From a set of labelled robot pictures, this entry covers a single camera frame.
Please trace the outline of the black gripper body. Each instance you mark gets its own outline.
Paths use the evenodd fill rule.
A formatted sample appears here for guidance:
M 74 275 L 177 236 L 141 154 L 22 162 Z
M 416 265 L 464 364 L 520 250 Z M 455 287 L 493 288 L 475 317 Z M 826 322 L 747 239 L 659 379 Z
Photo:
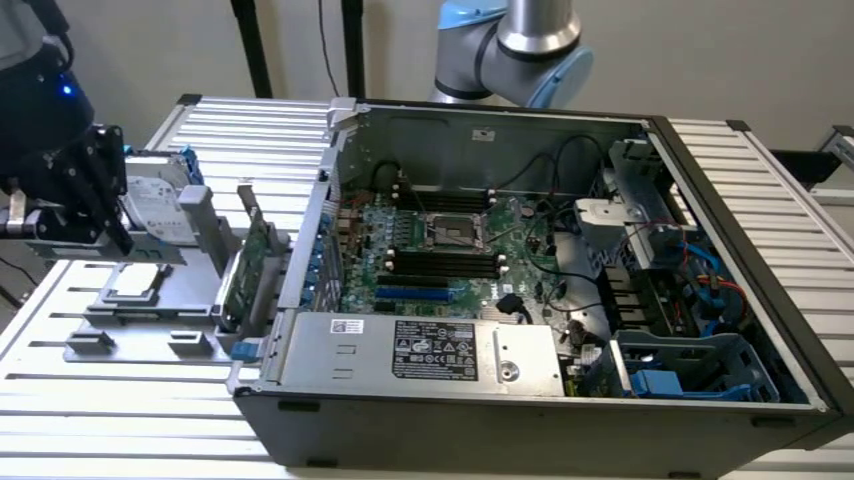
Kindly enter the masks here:
M 1 71 L 1 191 L 49 195 L 44 155 L 57 152 L 74 169 L 97 172 L 93 108 L 57 47 Z

